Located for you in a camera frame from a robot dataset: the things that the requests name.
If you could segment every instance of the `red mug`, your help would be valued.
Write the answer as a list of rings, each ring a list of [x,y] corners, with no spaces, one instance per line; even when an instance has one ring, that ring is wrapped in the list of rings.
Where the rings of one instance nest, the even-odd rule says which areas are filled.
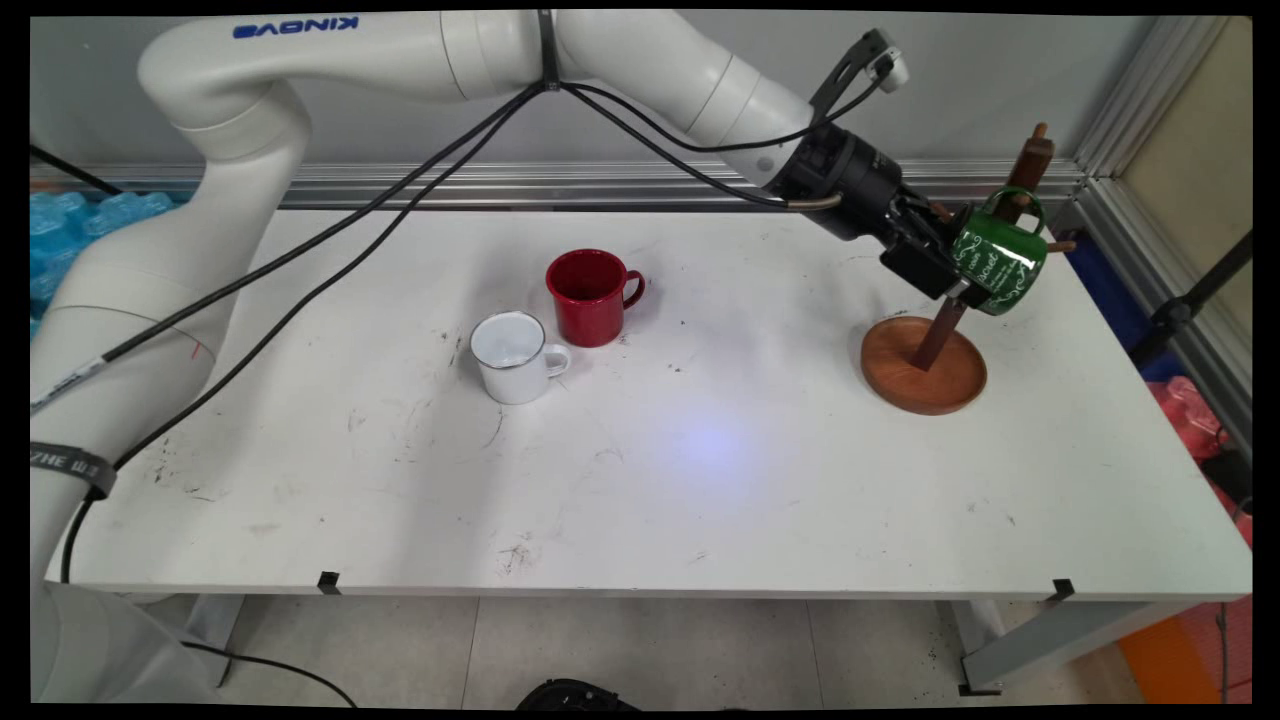
[[[622,300],[627,281],[640,284]],[[571,250],[547,268],[561,337],[579,347],[599,347],[622,332],[622,311],[644,295],[644,275],[603,250]]]

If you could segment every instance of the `black cable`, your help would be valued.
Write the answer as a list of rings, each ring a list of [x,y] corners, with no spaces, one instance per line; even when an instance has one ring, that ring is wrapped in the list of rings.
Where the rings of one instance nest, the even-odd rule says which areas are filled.
[[[306,307],[306,305],[308,302],[311,302],[317,295],[320,295],[321,292],[324,292],[325,290],[328,290],[329,286],[332,286],[335,282],[340,281],[343,277],[347,275],[347,273],[349,273],[351,270],[356,269],[356,266],[360,265],[361,263],[364,263],[366,258],[369,258],[370,255],[372,255],[374,251],[378,250],[378,247],[383,243],[383,241],[385,241],[392,234],[392,232],[394,232],[396,228],[399,227],[401,222],[403,222],[404,218],[408,217],[410,211],[412,211],[413,208],[417,206],[417,204],[424,197],[426,197],[426,193],[429,193],[433,190],[435,190],[435,187],[438,184],[440,184],[442,182],[444,182],[449,176],[452,176],[453,173],[456,173],[460,168],[462,168],[462,165],[465,165],[468,160],[471,160],[471,158],[476,152],[479,152],[480,149],[484,147],[493,138],[493,136],[498,135],[498,131],[502,128],[502,126],[507,120],[509,120],[512,118],[512,115],[515,115],[516,111],[520,110],[520,108],[525,105],[525,102],[527,102],[529,100],[531,100],[534,96],[536,96],[540,92],[541,92],[541,88],[539,87],[539,88],[534,88],[532,92],[526,91],[526,92],[521,94],[518,96],[518,102],[516,102],[513,106],[511,106],[508,109],[507,114],[503,115],[502,118],[499,118],[493,124],[493,128],[490,128],[489,132],[485,133],[485,136],[483,138],[480,138],[480,141],[476,142],[471,147],[471,150],[467,150],[461,158],[458,158],[458,160],[456,163],[453,163],[452,167],[449,167],[449,169],[447,169],[443,173],[440,173],[439,177],[436,177],[434,181],[431,181],[430,183],[428,183],[426,187],[424,187],[421,191],[419,191],[419,193],[413,197],[413,200],[411,200],[408,202],[408,205],[406,205],[404,209],[399,211],[399,214],[396,217],[396,219],[392,220],[390,224],[387,225],[387,229],[384,229],[383,233],[378,236],[378,240],[375,240],[374,242],[371,242],[369,245],[369,247],[366,247],[360,255],[356,256],[355,260],[352,260],[351,263],[348,263],[340,270],[338,270],[337,273],[334,273],[333,275],[330,275],[329,279],[326,279],[325,282],[320,283],[319,286],[315,287],[315,290],[312,290],[306,296],[303,296],[302,300],[300,300],[292,309],[289,309],[289,311],[285,313],[284,316],[280,318],[280,320],[278,323],[275,323],[275,325],[270,331],[268,331],[268,333],[265,336],[262,336],[262,338],[260,341],[257,341],[257,345],[255,345],[252,347],[252,350],[250,350],[247,354],[244,354],[244,357],[242,357],[241,361],[237,363],[234,368],[232,368],[230,370],[228,370],[225,375],[223,375],[216,383],[214,383],[214,387],[209,388],[204,395],[201,395],[191,405],[188,405],[182,413],[178,413],[177,415],[174,415],[173,418],[170,418],[166,423],[164,423],[163,425],[160,425],[159,428],[156,428],[155,430],[152,430],[151,434],[148,434],[147,437],[145,437],[141,441],[138,441],[137,443],[134,443],[133,447],[131,447],[129,450],[124,451],[124,454],[119,457],[119,460],[115,461],[115,469],[119,470],[120,468],[123,468],[124,464],[128,462],[129,460],[132,460],[133,456],[136,456],[138,452],[142,451],[142,448],[145,448],[146,446],[151,445],[152,442],[155,442],[156,439],[159,439],[161,436],[164,436],[165,433],[168,433],[174,425],[177,425],[178,423],[183,421],[188,415],[191,415],[192,413],[195,413],[196,410],[198,410],[205,402],[209,402],[209,400],[211,397],[214,397],[215,395],[218,395],[219,391],[221,391],[224,387],[227,387],[227,383],[232,382],[232,379],[234,379],[236,375],[238,375],[239,372],[243,370],[244,366],[248,365],[250,361],[253,360],[253,357],[256,357],[257,354],[261,352],[262,348],[266,347],[266,345],[269,342],[271,342],[271,340],[282,329],[284,329],[284,325],[287,325],[289,323],[289,320],[293,319],[294,315],[297,315],[303,307]]]
[[[72,548],[76,547],[76,536],[79,534],[79,527],[84,524],[84,515],[88,515],[88,509],[92,506],[93,500],[90,500],[90,496],[86,495],[84,500],[81,501],[79,510],[76,511],[70,529],[67,530],[67,539],[63,541],[63,584],[70,584],[72,582]]]
[[[352,225],[353,223],[356,223],[357,220],[360,220],[361,218],[364,218],[369,213],[371,213],[371,211],[376,210],[378,208],[380,208],[383,204],[387,202],[387,200],[389,200],[390,197],[393,197],[396,193],[398,193],[399,191],[402,191],[406,187],[408,187],[410,183],[412,183],[415,179],[417,179],[426,170],[431,169],[436,163],[439,163],[442,159],[444,159],[445,156],[448,156],[451,152],[453,152],[454,150],[457,150],[458,147],[461,147],[466,142],[471,141],[471,138],[474,138],[476,135],[479,135],[481,131],[484,131],[497,118],[502,117],[504,113],[507,113],[512,108],[516,108],[517,105],[522,105],[529,97],[532,97],[534,95],[538,95],[541,91],[543,91],[541,86],[530,86],[529,88],[526,88],[525,91],[522,91],[520,95],[515,96],[508,102],[506,102],[502,108],[494,110],[488,118],[485,118],[479,124],[476,124],[474,128],[471,128],[470,131],[467,131],[462,137],[460,137],[458,140],[451,142],[443,150],[440,150],[434,156],[431,156],[429,160],[426,160],[421,165],[419,165],[413,172],[411,172],[410,174],[404,176],[403,179],[401,179],[399,182],[397,182],[392,187],[387,188],[378,197],[374,197],[372,200],[370,200],[365,206],[362,206],[358,210],[353,211],[352,214],[347,215],[342,220],[338,220],[337,223],[334,223],[333,225],[330,225],[329,228],[326,228],[325,231],[323,231],[319,234],[314,236],[311,240],[307,240],[302,245],[298,245],[297,247],[294,247],[293,250],[285,252],[284,255],[280,255],[275,260],[271,260],[270,263],[262,265],[261,268],[257,268],[256,270],[252,270],[252,272],[247,273],[246,275],[241,277],[239,279],[236,279],[236,281],[233,281],[233,282],[223,286],[221,288],[215,290],[214,292],[206,295],[205,297],[201,297],[196,302],[192,302],[191,305],[183,307],[182,310],[178,310],[177,313],[173,313],[168,318],[165,318],[165,319],[160,320],[159,323],[148,327],[147,329],[145,329],[145,331],[134,334],[133,337],[125,340],[124,342],[120,342],[119,345],[116,345],[111,350],[108,350],[106,352],[104,352],[99,357],[96,357],[96,359],[91,360],[90,363],[82,365],[81,368],[78,368],[77,370],[74,370],[70,375],[68,375],[67,378],[59,380],[58,384],[55,384],[51,389],[46,391],[40,397],[37,397],[37,400],[31,404],[31,411],[32,411],[32,414],[35,414],[37,410],[40,410],[41,407],[44,407],[45,405],[47,405],[50,401],[52,401],[59,395],[67,392],[72,387],[74,387],[74,386],[79,384],[81,382],[83,382],[84,379],[88,379],[95,373],[97,373],[99,370],[101,370],[102,368],[105,368],[108,364],[115,361],[116,359],[119,359],[120,356],[123,356],[127,352],[132,351],[133,348],[136,348],[137,346],[142,345],[143,342],[147,342],[148,340],[156,337],[157,334],[163,333],[164,331],[166,331],[166,329],[172,328],[173,325],[180,323],[182,320],[189,318],[191,315],[195,315],[196,313],[204,310],[205,307],[209,307],[214,302],[218,302],[219,300],[227,297],[228,295],[232,295],[232,293],[239,291],[244,286],[248,286],[248,284],[251,284],[251,283],[253,283],[253,282],[256,282],[256,281],[266,277],[268,274],[270,274],[270,273],[275,272],[276,269],[284,266],[285,264],[291,263],[292,260],[294,260],[300,255],[302,255],[302,254],[305,254],[305,252],[315,249],[321,242],[329,240],[334,234],[337,234],[337,233],[342,232],[343,229],[348,228],[349,225]]]
[[[1240,519],[1240,512],[1244,510],[1244,506],[1247,503],[1249,503],[1249,502],[1253,502],[1253,496],[1252,495],[1248,496],[1248,497],[1242,498],[1240,502],[1238,502],[1235,505],[1235,511],[1231,512],[1231,525],[1233,527],[1235,525],[1235,521]],[[1222,702],[1222,705],[1226,705],[1228,684],[1226,684],[1226,603],[1225,602],[1221,605],[1221,610],[1219,611],[1219,615],[1217,615],[1216,620],[1217,620],[1217,632],[1219,632],[1219,634],[1222,635],[1222,688],[1221,688],[1221,702]]]
[[[123,192],[120,188],[118,188],[114,184],[106,182],[105,179],[102,179],[102,178],[100,178],[100,177],[97,177],[97,176],[95,176],[92,173],[88,173],[86,170],[82,170],[82,169],[77,168],[76,165],[72,165],[67,160],[63,160],[61,158],[59,158],[58,155],[54,155],[52,152],[49,152],[47,150],[41,150],[41,149],[36,147],[35,145],[31,145],[31,154],[32,154],[32,156],[35,156],[37,160],[45,163],[46,165],[52,165],[54,168],[58,168],[59,170],[61,170],[61,172],[72,176],[73,178],[81,179],[83,182],[87,182],[88,184],[91,184],[91,186],[101,190],[102,192],[105,192],[108,195],[119,195],[120,192]]]
[[[613,124],[616,124],[620,128],[622,128],[622,131],[626,132],[627,135],[630,135],[632,138],[635,138],[636,142],[644,145],[649,150],[653,150],[663,160],[671,163],[672,165],[676,165],[677,168],[680,168],[681,170],[689,173],[694,178],[696,178],[696,179],[699,179],[699,181],[701,181],[701,182],[704,182],[704,183],[714,187],[716,190],[719,190],[721,192],[727,192],[727,193],[730,193],[730,195],[732,195],[735,197],[741,197],[742,200],[746,200],[749,202],[755,202],[756,205],[767,205],[769,208],[782,208],[782,209],[787,208],[787,201],[786,200],[772,200],[769,197],[760,197],[759,195],[751,195],[750,192],[744,192],[744,191],[741,191],[741,190],[739,190],[736,187],[730,187],[730,186],[719,182],[716,178],[712,178],[709,176],[704,176],[703,173],[700,173],[700,172],[695,170],[694,168],[689,167],[686,163],[681,161],[678,158],[676,158],[671,152],[667,152],[666,150],[663,150],[662,147],[659,147],[654,141],[652,141],[648,137],[640,135],[639,131],[636,131],[634,127],[628,126],[627,123],[622,122],[613,113],[611,113],[611,111],[605,110],[604,108],[602,108],[600,104],[596,102],[595,100],[591,100],[586,95],[582,95],[582,91],[579,90],[579,88],[576,88],[576,87],[573,87],[571,83],[566,83],[562,87],[564,88],[564,92],[568,92],[573,97],[577,97],[579,100],[581,100],[582,102],[585,102],[588,108],[590,108],[590,109],[595,110],[596,113],[604,115],[609,122],[612,122]]]
[[[652,118],[649,118],[649,115],[644,114],[644,111],[641,111],[640,109],[637,109],[635,105],[627,102],[626,100],[618,97],[617,95],[614,95],[614,94],[612,94],[612,92],[609,92],[607,90],[600,90],[599,87],[594,87],[594,86],[590,86],[590,85],[582,85],[582,83],[579,83],[579,82],[566,82],[566,83],[562,85],[562,87],[564,87],[564,88],[572,87],[575,90],[582,90],[582,91],[586,91],[586,92],[591,92],[591,94],[599,95],[600,97],[608,97],[613,102],[621,105],[622,109],[630,111],[632,115],[635,115],[635,117],[640,118],[641,120],[644,120],[645,124],[648,124],[649,127],[652,127],[653,129],[655,129],[658,132],[658,135],[666,137],[669,142],[672,142],[675,145],[678,145],[680,147],[684,147],[685,150],[689,150],[691,152],[731,152],[733,150],[755,150],[756,147],[769,147],[769,146],[773,146],[773,145],[782,145],[785,142],[791,142],[792,140],[804,137],[804,136],[812,133],[813,131],[815,131],[815,129],[818,129],[820,127],[829,126],[831,123],[838,120],[842,115],[845,115],[846,113],[849,113],[854,108],[861,105],[864,100],[867,100],[868,97],[870,97],[872,92],[876,92],[876,88],[878,88],[884,82],[884,79],[887,77],[888,77],[887,74],[877,77],[874,81],[872,81],[872,85],[869,87],[867,87],[867,90],[861,91],[858,95],[858,97],[854,97],[851,101],[849,101],[849,104],[841,106],[835,113],[827,115],[826,118],[818,120],[817,123],[814,123],[814,124],[812,124],[812,126],[809,126],[809,127],[806,127],[804,129],[799,129],[799,131],[792,132],[790,135],[783,135],[782,137],[774,137],[773,140],[758,140],[758,141],[754,141],[754,142],[739,142],[739,143],[735,143],[735,145],[717,145],[717,146],[692,145],[690,142],[685,142],[684,140],[680,140],[675,135],[667,132],[666,128],[663,128],[662,126],[659,126],[655,120],[653,120]]]
[[[312,680],[315,680],[315,682],[320,683],[321,685],[329,688],[330,691],[338,693],[339,696],[342,696],[342,700],[347,701],[347,705],[349,705],[351,707],[358,707],[356,705],[356,701],[351,700],[351,696],[348,696],[347,693],[342,692],[342,688],[339,688],[338,685],[330,683],[329,680],[325,680],[324,678],[321,678],[320,675],[316,675],[315,673],[310,673],[307,670],[303,670],[302,667],[294,667],[293,665],[289,665],[288,662],[279,662],[276,660],[266,660],[265,657],[253,657],[252,655],[239,655],[239,653],[236,653],[236,652],[228,652],[225,650],[219,650],[219,648],[216,648],[214,646],[210,646],[210,644],[200,644],[200,643],[192,643],[192,642],[183,642],[182,647],[189,647],[191,650],[202,650],[205,652],[212,652],[214,655],[221,655],[223,657],[227,657],[227,659],[230,659],[230,660],[239,660],[242,662],[256,662],[259,665],[266,665],[266,666],[270,666],[270,667],[279,667],[280,670],[288,670],[289,673],[297,673],[298,675],[302,675],[303,678],[311,678]]]

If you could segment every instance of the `floor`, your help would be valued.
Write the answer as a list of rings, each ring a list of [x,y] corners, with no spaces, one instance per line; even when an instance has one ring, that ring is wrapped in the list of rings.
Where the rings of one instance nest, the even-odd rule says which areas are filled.
[[[147,605],[180,624],[191,596]],[[1036,603],[1001,607],[1006,626]],[[942,707],[1143,702],[1107,646],[965,698],[960,639],[934,602],[252,596],[230,648],[298,665],[361,706],[509,710],[575,678],[641,710]],[[330,706],[332,691],[234,662],[229,703]]]

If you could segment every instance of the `gray wall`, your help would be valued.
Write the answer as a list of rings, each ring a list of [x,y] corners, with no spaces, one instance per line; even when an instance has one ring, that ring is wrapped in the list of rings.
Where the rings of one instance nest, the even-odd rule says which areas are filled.
[[[863,32],[886,29],[911,70],[841,124],[897,159],[1006,159],[1044,120],[1069,156],[1151,18],[681,10],[703,33],[808,97]],[[31,137],[87,164],[188,163],[196,151],[134,74],[155,36],[184,18],[33,18]],[[860,81],[855,81],[855,88]],[[500,104],[415,105],[297,81],[314,120],[307,163],[416,161]],[[484,151],[492,161],[650,160],[573,97],[543,96]]]

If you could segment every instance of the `robotic arm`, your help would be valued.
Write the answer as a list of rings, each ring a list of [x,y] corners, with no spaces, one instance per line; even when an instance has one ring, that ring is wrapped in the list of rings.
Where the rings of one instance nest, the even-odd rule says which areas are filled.
[[[600,78],[700,145],[804,129],[826,115],[861,69],[879,78],[887,92],[906,81],[900,53],[876,31],[805,101],[673,10],[552,13],[563,77]],[[207,159],[204,179],[186,206],[124,228],[81,255],[32,346],[33,393],[244,274],[310,136],[289,78],[460,102],[522,90],[543,77],[541,68],[534,10],[221,17],[160,36],[143,54],[138,77]],[[837,206],[806,215],[841,240],[876,236],[887,249],[883,264],[931,297],[950,293],[974,306],[986,300],[946,252],[954,228],[901,182],[896,163],[849,131],[824,124],[790,142],[722,158],[783,200],[841,195]],[[229,296],[192,315],[35,414],[32,441],[118,459],[207,380],[233,302]],[[37,682],[41,667],[58,674],[50,657],[84,652],[65,633],[74,603],[59,600],[65,593],[51,593],[44,582],[84,491],[79,479],[65,474],[31,471],[33,698],[50,697],[49,688],[58,685],[52,679]],[[61,632],[54,618],[61,619]],[[99,650],[90,655],[110,656]]]

